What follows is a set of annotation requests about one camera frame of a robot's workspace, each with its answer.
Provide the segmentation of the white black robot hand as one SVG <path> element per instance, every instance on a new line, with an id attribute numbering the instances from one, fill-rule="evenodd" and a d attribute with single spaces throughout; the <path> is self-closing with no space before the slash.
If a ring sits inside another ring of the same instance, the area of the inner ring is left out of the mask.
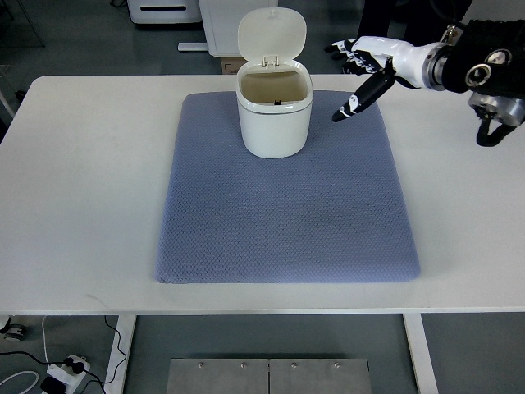
<path id="1" fill-rule="evenodd" d="M 422 47 L 397 39 L 362 36 L 344 39 L 325 47 L 334 60 L 343 60 L 343 72 L 370 77 L 332 115 L 338 122 L 350 118 L 375 103 L 394 83 L 410 89 L 431 88 L 432 44 Z"/>

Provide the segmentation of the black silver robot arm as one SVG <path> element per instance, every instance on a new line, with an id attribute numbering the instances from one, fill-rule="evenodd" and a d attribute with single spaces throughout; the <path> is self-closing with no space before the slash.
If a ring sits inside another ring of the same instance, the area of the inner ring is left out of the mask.
<path id="1" fill-rule="evenodd" d="M 425 58 L 430 89 L 472 93 L 468 105 L 481 120 L 477 144 L 494 147 L 524 123 L 524 21 L 457 21 L 457 7 L 433 11 L 448 23 Z"/>

